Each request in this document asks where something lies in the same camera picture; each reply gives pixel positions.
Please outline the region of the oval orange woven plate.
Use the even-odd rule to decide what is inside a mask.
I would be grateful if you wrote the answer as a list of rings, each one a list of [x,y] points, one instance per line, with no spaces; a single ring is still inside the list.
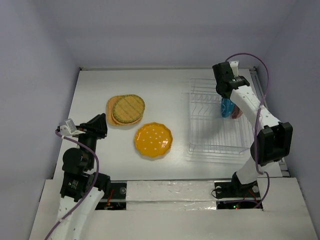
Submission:
[[[138,95],[113,96],[107,105],[108,117],[116,126],[135,125],[142,120],[145,107],[144,100]]]

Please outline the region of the blue polka dot plate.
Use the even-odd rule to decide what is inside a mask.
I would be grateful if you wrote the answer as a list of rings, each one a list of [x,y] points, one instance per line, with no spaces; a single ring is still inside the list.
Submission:
[[[228,98],[222,98],[221,100],[221,116],[223,118],[228,118],[231,116],[233,109],[234,109],[235,104]]]

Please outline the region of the square orange woven plate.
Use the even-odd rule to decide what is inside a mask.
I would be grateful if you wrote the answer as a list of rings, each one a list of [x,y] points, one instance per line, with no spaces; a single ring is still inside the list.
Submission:
[[[129,96],[129,95],[128,94],[116,95],[116,96],[111,97],[107,101],[107,104],[106,104],[106,121],[107,121],[107,123],[109,125],[111,125],[111,126],[130,126],[130,125],[138,124],[142,120],[143,115],[141,115],[140,118],[138,118],[137,120],[132,121],[132,122],[120,122],[120,121],[116,120],[116,118],[114,117],[114,115],[113,115],[114,105],[116,104],[116,102],[118,100],[120,100],[123,97],[127,97],[127,96]]]

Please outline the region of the pink polka dot plate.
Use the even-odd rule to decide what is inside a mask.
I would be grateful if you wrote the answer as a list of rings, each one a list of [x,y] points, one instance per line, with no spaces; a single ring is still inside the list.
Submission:
[[[238,119],[242,116],[242,114],[243,112],[241,111],[241,109],[237,105],[234,105],[233,110],[231,112],[231,118]]]

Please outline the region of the round green-rimmed woven plate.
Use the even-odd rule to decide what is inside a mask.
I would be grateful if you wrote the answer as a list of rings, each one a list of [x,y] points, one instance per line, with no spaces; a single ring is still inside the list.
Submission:
[[[138,95],[129,94],[119,99],[113,107],[113,116],[122,123],[139,119],[145,111],[145,101]]]

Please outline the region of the yellow polka dot plate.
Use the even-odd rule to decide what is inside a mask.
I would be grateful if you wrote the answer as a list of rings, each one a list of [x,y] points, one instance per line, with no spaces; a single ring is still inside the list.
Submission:
[[[144,124],[136,131],[134,145],[142,156],[159,158],[170,151],[173,140],[169,128],[162,123],[151,122]]]

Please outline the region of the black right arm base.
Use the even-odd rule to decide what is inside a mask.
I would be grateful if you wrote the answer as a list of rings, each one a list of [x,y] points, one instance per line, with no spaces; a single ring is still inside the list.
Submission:
[[[257,181],[241,184],[234,173],[231,180],[215,181],[211,195],[216,199],[244,198],[250,195],[253,187],[258,187]]]

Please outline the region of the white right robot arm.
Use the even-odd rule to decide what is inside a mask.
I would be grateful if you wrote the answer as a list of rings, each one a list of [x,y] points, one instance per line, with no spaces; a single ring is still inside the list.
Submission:
[[[239,75],[238,61],[225,61],[212,66],[216,80],[216,92],[231,100],[254,128],[254,140],[250,147],[251,157],[235,172],[230,190],[242,196],[249,184],[263,175],[267,166],[278,162],[290,153],[293,126],[273,116],[254,93],[249,81]]]

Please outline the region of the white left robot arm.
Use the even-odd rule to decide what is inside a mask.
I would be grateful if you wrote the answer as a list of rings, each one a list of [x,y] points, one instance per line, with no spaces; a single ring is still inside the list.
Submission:
[[[59,123],[55,134],[76,146],[62,156],[63,180],[56,223],[47,240],[80,240],[99,201],[111,191],[110,176],[100,173],[97,141],[107,136],[106,114],[75,125],[69,118]]]

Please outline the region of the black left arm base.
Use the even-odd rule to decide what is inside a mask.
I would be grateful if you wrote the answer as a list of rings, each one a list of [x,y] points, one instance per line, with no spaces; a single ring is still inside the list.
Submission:
[[[112,181],[110,191],[105,194],[98,202],[95,210],[109,210],[118,211],[126,210],[127,201],[127,182],[126,181]]]

